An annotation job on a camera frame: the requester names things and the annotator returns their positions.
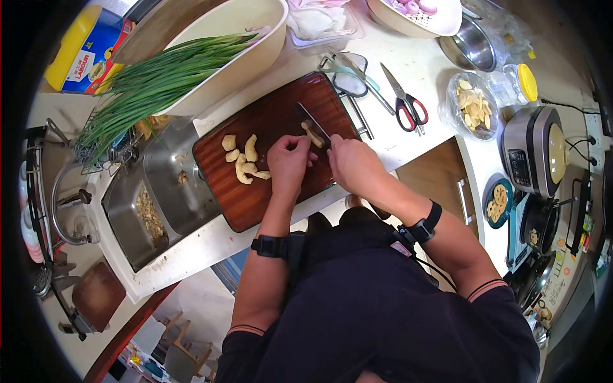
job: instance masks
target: cabinet handle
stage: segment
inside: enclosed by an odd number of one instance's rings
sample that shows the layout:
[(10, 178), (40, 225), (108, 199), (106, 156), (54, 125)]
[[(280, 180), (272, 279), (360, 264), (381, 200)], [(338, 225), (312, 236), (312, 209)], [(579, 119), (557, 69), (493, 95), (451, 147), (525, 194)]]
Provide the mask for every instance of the cabinet handle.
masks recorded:
[(466, 208), (466, 198), (464, 198), (464, 185), (466, 185), (466, 181), (464, 179), (457, 182), (458, 193), (460, 193), (460, 203), (462, 204), (462, 214), (464, 215), (464, 224), (468, 225), (473, 222), (474, 215), (468, 215), (468, 209)]

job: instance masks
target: green onion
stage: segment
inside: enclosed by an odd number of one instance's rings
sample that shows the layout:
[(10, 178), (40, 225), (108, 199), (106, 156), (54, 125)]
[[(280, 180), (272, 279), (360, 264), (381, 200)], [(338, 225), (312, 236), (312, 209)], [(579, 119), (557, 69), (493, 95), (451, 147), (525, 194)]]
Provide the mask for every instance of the green onion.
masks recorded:
[(186, 41), (104, 80), (101, 86), (108, 88), (98, 96), (113, 97), (86, 124), (77, 140), (80, 147), (95, 147), (86, 166), (96, 164), (134, 124), (170, 107), (269, 31), (264, 27)]

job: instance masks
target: electric pressure cooker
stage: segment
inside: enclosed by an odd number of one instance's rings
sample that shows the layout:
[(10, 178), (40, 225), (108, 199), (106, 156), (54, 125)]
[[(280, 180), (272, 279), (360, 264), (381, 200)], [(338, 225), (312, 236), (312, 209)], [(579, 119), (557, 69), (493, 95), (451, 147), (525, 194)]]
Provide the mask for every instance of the electric pressure cooker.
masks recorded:
[(502, 155), (516, 189), (553, 197), (569, 161), (558, 111), (520, 109), (504, 128)]

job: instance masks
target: faucet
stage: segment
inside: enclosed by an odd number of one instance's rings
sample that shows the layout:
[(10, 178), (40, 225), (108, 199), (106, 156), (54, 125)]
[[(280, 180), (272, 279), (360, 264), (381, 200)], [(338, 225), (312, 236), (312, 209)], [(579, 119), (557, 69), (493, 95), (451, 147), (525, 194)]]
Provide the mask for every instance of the faucet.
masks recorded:
[(66, 243), (69, 243), (70, 245), (74, 245), (74, 246), (85, 245), (86, 243), (92, 243), (91, 235), (88, 234), (82, 237), (73, 237), (72, 235), (68, 235), (67, 233), (65, 233), (64, 229), (60, 226), (58, 222), (58, 210), (63, 209), (63, 208), (69, 208), (69, 207), (76, 206), (76, 205), (81, 205), (81, 204), (89, 204), (91, 202), (91, 194), (85, 191), (84, 189), (80, 189), (79, 192), (76, 193), (75, 195), (66, 197), (64, 199), (61, 199), (60, 201), (57, 201), (56, 198), (58, 194), (58, 186), (59, 186), (59, 183), (62, 181), (62, 179), (72, 169), (81, 167), (81, 166), (82, 165), (77, 161), (66, 163), (62, 167), (62, 169), (59, 171), (58, 175), (55, 177), (55, 181), (53, 182), (53, 189), (51, 190), (50, 214), (51, 214), (51, 220), (53, 222), (53, 227), (55, 228), (55, 231), (57, 231), (60, 238), (62, 238)]

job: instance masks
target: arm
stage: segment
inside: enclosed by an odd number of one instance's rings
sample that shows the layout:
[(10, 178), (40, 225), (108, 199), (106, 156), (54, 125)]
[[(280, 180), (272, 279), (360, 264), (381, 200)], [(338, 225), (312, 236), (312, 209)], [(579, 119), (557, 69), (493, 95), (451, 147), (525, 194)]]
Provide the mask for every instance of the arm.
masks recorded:
[[(338, 135), (331, 139), (330, 166), (343, 188), (398, 217), (406, 226), (428, 216), (432, 202), (390, 175), (366, 143)], [(460, 295), (467, 298), (477, 287), (500, 278), (485, 249), (455, 216), (443, 210), (435, 232), (423, 248), (451, 275)]]
[[(313, 166), (317, 155), (309, 152), (311, 141), (306, 136), (281, 137), (268, 151), (268, 167), (272, 180), (272, 197), (257, 231), (260, 235), (285, 237), (300, 184), (307, 166)], [(287, 287), (287, 265), (283, 259), (261, 257), (250, 250), (238, 282), (232, 324), (249, 325), (266, 331), (281, 313)]]

